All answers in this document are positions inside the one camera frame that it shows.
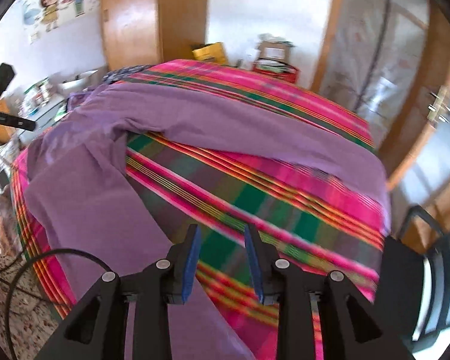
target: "green stripe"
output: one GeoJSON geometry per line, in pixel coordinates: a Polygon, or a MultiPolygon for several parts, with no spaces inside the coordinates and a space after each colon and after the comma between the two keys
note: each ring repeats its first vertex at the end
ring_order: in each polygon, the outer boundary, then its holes
{"type": "Polygon", "coordinates": [[[236,95],[239,95],[240,100],[246,104],[251,104],[251,105],[256,106],[256,105],[258,105],[257,102],[265,103],[266,105],[278,108],[278,110],[267,108],[270,111],[275,112],[276,114],[279,114],[279,115],[287,116],[287,117],[290,117],[290,115],[287,115],[285,112],[280,112],[280,110],[290,112],[293,115],[302,117],[303,119],[306,119],[312,123],[315,123],[315,124],[318,124],[319,126],[325,127],[327,130],[335,132],[335,133],[343,136],[344,138],[348,139],[349,141],[356,143],[357,145],[362,146],[371,152],[373,151],[373,146],[369,145],[368,143],[363,142],[360,138],[354,137],[353,135],[349,134],[348,132],[341,130],[337,126],[334,126],[324,120],[318,119],[317,117],[314,117],[306,112],[300,111],[289,105],[277,102],[276,100],[270,99],[265,96],[261,96],[256,93],[244,91],[244,90],[235,88],[230,85],[220,84],[220,83],[201,80],[201,79],[192,78],[192,77],[180,76],[180,75],[172,74],[172,73],[162,73],[162,72],[146,70],[146,71],[143,71],[141,74],[147,75],[150,77],[146,78],[146,79],[145,78],[136,79],[136,78],[129,77],[129,78],[124,79],[124,81],[127,81],[129,83],[147,83],[147,84],[152,84],[152,85],[171,86],[171,87],[176,87],[176,88],[185,87],[189,90],[200,92],[200,90],[191,88],[187,85],[187,82],[193,82],[193,83],[205,85],[208,88],[216,88],[216,89],[219,89],[222,91],[231,92],[236,95]],[[167,78],[173,78],[175,80],[182,81],[182,85],[180,85],[179,83],[167,82],[167,78]]]}

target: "wooden cabinet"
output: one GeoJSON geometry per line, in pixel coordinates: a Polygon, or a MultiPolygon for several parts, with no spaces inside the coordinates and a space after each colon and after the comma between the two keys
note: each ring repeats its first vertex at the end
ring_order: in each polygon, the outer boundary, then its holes
{"type": "Polygon", "coordinates": [[[110,70],[191,59],[205,43],[207,0],[102,0],[103,49],[110,70]]]}

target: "bed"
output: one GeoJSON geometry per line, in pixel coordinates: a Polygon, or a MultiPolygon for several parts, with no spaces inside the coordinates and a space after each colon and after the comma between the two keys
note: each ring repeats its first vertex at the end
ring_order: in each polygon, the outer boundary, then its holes
{"type": "MultiPolygon", "coordinates": [[[[122,82],[183,88],[268,110],[373,152],[365,121],[315,93],[230,67],[177,60],[136,73],[122,82]]],[[[11,178],[18,233],[30,258],[50,249],[47,232],[25,203],[27,152],[11,178]]],[[[160,133],[128,136],[126,177],[172,242],[199,223],[203,245],[196,277],[221,315],[257,359],[275,358],[278,308],[260,305],[253,293],[243,248],[245,223],[284,258],[304,270],[339,269],[373,300],[379,278],[387,203],[350,188],[309,166],[172,142],[160,133]]],[[[383,193],[386,194],[385,180],[383,193]]],[[[37,263],[43,291],[73,305],[74,292],[56,258],[37,263]]],[[[69,307],[56,306],[58,318],[69,307]]],[[[313,315],[317,358],[323,358],[317,310],[313,315]]]]}

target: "purple fabric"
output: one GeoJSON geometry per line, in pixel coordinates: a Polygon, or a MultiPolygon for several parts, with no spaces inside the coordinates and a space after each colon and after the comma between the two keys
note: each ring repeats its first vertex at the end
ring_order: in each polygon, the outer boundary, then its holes
{"type": "MultiPolygon", "coordinates": [[[[25,201],[52,248],[90,252],[119,275],[142,270],[170,246],[124,178],[127,131],[160,131],[183,144],[315,167],[380,202],[388,217],[382,164],[342,137],[207,93],[102,85],[29,146],[25,201]]],[[[77,257],[60,263],[77,298],[101,274],[77,257]]],[[[189,302],[170,309],[174,358],[251,358],[197,282],[189,302]]]]}

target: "yellow dress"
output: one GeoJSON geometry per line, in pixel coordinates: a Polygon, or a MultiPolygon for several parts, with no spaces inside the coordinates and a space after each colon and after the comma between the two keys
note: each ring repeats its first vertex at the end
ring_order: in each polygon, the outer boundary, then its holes
{"type": "Polygon", "coordinates": [[[57,6],[58,4],[52,4],[45,8],[45,14],[43,15],[42,23],[50,24],[59,19],[57,6]]]}

